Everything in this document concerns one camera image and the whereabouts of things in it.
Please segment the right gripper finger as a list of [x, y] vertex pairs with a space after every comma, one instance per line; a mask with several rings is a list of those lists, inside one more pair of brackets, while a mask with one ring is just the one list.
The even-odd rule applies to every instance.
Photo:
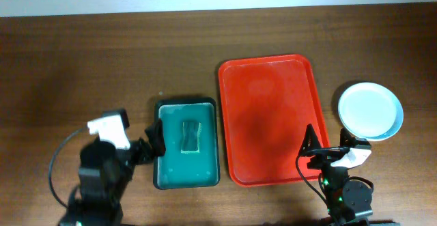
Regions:
[[299, 156], [315, 156], [322, 153], [322, 146], [318, 140], [318, 136], [311, 124], [308, 124], [305, 131], [305, 136], [302, 145], [299, 149]]
[[355, 138], [345, 129], [342, 128], [340, 131], [340, 147], [354, 147]]

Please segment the green yellow sponge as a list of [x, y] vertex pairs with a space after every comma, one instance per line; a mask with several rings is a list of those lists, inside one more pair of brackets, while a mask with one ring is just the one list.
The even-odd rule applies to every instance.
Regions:
[[199, 153], [201, 123], [186, 121], [182, 123], [181, 153]]

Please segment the light blue plate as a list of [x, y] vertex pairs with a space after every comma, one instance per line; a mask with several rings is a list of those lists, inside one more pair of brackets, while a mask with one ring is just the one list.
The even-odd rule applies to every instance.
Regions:
[[337, 110], [343, 127], [355, 137], [383, 141], [396, 135], [404, 122], [398, 97], [377, 83], [349, 86], [339, 97]]

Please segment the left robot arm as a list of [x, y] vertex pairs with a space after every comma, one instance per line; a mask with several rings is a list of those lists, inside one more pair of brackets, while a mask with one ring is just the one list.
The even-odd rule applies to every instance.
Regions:
[[87, 122], [96, 139], [80, 152], [79, 185], [70, 193], [59, 225], [121, 225], [121, 198], [135, 168], [154, 162], [166, 152], [163, 122], [145, 129], [148, 140], [129, 140], [127, 112], [109, 111]]

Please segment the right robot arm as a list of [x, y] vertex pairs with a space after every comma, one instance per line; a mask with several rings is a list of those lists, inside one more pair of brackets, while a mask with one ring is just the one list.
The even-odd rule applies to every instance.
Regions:
[[[295, 160], [296, 170], [323, 201], [330, 217], [329, 225], [368, 225], [374, 185], [365, 178], [349, 175], [349, 170], [362, 165], [371, 154], [371, 144], [341, 129], [337, 147], [322, 147], [311, 124], [305, 130]], [[309, 159], [307, 168], [319, 171], [319, 188], [312, 186], [299, 167], [299, 159]]]

